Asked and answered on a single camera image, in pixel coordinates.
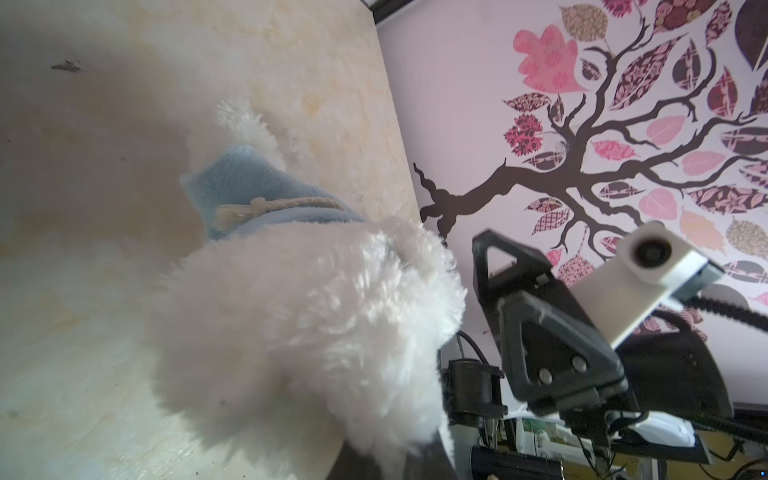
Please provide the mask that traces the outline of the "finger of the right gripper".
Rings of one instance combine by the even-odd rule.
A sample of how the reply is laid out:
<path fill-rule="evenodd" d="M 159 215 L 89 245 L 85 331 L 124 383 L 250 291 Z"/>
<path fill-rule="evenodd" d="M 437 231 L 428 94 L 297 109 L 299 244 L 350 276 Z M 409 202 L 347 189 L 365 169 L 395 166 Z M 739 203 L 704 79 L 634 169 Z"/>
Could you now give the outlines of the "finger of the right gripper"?
<path fill-rule="evenodd" d="M 504 339 L 498 311 L 503 298 L 527 292 L 558 309 L 567 305 L 569 287 L 554 275 L 542 251 L 487 229 L 473 238 L 472 256 L 475 294 L 497 345 Z"/>

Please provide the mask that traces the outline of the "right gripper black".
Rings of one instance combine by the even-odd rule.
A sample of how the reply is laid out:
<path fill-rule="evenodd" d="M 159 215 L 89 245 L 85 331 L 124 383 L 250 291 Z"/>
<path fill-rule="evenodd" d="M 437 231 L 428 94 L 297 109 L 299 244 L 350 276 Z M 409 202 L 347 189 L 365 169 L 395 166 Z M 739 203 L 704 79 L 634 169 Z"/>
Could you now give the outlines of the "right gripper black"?
<path fill-rule="evenodd" d="M 608 444 L 653 412 L 734 415 L 718 365 L 692 331 L 631 336 L 617 354 L 571 294 L 550 302 L 521 291 L 500 299 L 497 312 L 513 395 L 539 416 L 565 412 L 578 436 Z"/>

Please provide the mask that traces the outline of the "white teddy bear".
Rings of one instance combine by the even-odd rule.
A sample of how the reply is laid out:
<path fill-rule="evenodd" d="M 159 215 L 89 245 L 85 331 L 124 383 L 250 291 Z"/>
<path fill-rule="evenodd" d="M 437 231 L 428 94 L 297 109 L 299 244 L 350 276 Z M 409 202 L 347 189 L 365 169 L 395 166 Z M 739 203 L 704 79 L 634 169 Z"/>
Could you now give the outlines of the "white teddy bear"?
<path fill-rule="evenodd" d="M 313 185 L 301 148 L 278 140 L 246 100 L 220 102 L 193 145 L 217 158 L 192 173 L 249 146 Z M 343 204 L 255 198 L 219 207 L 214 227 Z M 438 360 L 465 311 L 455 257 L 417 222 L 365 218 L 206 234 L 162 279 L 147 328 L 153 390 L 204 445 L 253 427 L 281 461 L 273 475 L 296 479 L 327 432 L 343 442 L 333 479 L 455 477 Z"/>

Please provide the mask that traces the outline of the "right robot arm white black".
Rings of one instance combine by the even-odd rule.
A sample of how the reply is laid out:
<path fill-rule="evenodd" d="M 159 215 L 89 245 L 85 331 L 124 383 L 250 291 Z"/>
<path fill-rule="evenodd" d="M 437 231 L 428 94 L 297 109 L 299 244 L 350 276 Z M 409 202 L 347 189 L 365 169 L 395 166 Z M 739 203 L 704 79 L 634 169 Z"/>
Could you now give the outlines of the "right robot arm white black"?
<path fill-rule="evenodd" d="M 658 223 L 567 285 L 546 256 L 487 230 L 473 241 L 477 300 L 500 353 L 443 372 L 461 479 L 560 479 L 581 462 L 624 476 L 617 454 L 707 463 L 697 426 L 765 443 L 734 407 L 685 309 L 765 331 L 763 314 L 709 299 L 721 266 Z"/>

